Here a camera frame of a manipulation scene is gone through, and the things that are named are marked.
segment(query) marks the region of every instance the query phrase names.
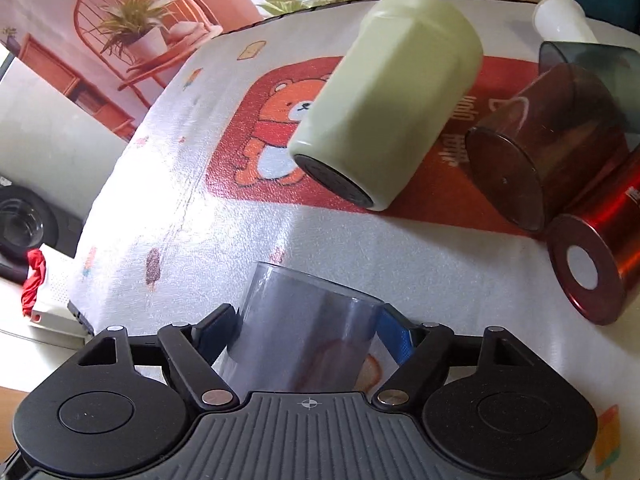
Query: white wall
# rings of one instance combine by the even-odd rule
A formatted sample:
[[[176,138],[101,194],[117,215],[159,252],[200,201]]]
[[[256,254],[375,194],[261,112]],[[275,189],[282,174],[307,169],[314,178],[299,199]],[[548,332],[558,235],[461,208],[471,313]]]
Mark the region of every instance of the white wall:
[[[0,80],[0,175],[84,220],[125,147],[20,60],[9,65]]]

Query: red cloth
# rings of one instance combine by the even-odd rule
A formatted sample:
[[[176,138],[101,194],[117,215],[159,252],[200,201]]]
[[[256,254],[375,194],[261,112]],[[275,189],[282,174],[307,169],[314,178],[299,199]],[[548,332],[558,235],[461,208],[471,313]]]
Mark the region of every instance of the red cloth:
[[[270,146],[286,148],[289,139],[296,131],[298,123],[278,123],[276,121],[257,121],[252,137],[257,137]]]
[[[31,315],[31,309],[36,303],[36,295],[38,293],[38,287],[44,283],[44,277],[47,272],[47,266],[44,261],[44,256],[40,249],[32,249],[27,253],[27,261],[29,266],[34,270],[34,273],[27,278],[27,281],[22,285],[22,314],[25,316]]]

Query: red fabric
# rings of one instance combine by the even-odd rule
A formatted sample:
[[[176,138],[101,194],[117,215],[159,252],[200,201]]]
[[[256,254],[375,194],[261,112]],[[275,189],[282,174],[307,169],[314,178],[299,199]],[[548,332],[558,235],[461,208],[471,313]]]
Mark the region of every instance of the red fabric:
[[[44,256],[40,249],[32,249],[27,253],[27,261],[29,266],[34,270],[34,273],[27,278],[27,281],[22,285],[22,314],[24,316],[31,315],[31,309],[36,303],[36,295],[38,293],[38,287],[44,283],[44,277],[47,272],[47,266],[44,261]]]

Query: white pot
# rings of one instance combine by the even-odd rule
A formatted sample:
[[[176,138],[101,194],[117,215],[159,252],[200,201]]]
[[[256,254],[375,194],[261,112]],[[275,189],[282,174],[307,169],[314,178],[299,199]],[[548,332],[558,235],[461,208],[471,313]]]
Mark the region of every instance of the white pot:
[[[152,28],[139,40],[127,46],[136,61],[148,61],[166,52],[166,43],[159,27]]]

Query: metal screw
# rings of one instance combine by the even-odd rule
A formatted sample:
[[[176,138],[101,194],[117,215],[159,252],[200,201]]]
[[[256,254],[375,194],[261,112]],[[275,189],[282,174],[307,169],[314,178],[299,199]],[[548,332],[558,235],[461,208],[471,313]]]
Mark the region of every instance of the metal screw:
[[[402,390],[384,390],[378,394],[378,400],[387,406],[399,406],[409,400],[409,395]]]
[[[223,406],[234,400],[234,394],[227,390],[209,390],[202,394],[202,402],[211,406]]]

